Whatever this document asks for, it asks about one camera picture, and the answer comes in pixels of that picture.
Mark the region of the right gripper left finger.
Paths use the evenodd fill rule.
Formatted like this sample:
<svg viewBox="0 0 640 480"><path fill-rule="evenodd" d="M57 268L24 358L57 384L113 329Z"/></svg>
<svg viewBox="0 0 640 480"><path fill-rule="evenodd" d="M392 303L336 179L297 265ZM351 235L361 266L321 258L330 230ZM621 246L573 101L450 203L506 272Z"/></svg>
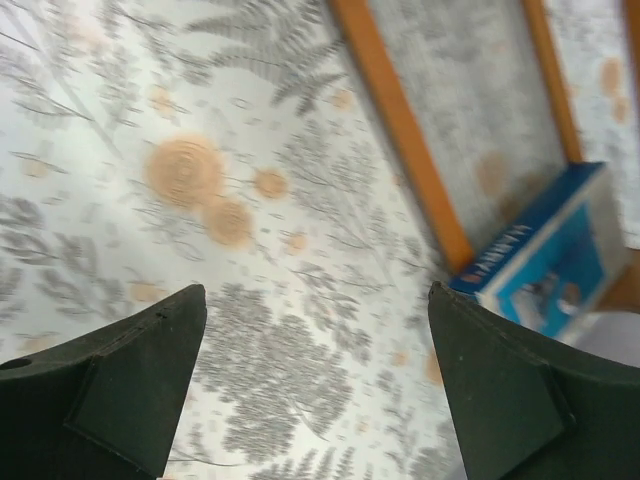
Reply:
<svg viewBox="0 0 640 480"><path fill-rule="evenodd" d="M207 321L190 285L1 365L4 479L163 476Z"/></svg>

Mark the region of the orange wooden shelf rack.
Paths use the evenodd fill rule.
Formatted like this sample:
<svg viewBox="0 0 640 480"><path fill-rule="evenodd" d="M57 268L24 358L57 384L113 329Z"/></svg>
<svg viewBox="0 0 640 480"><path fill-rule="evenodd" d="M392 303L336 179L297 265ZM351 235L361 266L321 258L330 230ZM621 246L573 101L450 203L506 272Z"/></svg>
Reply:
<svg viewBox="0 0 640 480"><path fill-rule="evenodd" d="M549 95L552 116L566 160L581 163L584 155L542 1L521 3L535 54ZM365 1L330 1L365 87L398 154L414 194L431 221L448 270L458 273L474 258L474 250L458 221L421 127Z"/></svg>

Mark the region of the white blue harrys razor box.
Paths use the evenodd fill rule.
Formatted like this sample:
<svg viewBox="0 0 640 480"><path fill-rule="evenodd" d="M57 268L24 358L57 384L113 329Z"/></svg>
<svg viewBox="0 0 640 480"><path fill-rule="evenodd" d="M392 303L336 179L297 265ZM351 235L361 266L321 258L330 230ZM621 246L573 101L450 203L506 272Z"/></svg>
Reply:
<svg viewBox="0 0 640 480"><path fill-rule="evenodd" d="M604 162L570 165L449 286L485 309L559 338L629 262Z"/></svg>

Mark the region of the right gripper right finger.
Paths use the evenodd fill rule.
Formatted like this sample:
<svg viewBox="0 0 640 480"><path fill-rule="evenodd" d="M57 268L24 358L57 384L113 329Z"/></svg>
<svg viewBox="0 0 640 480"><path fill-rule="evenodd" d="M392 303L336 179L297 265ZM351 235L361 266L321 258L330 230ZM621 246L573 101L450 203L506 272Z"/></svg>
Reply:
<svg viewBox="0 0 640 480"><path fill-rule="evenodd" d="M636 479L639 369L435 283L431 334L469 479Z"/></svg>

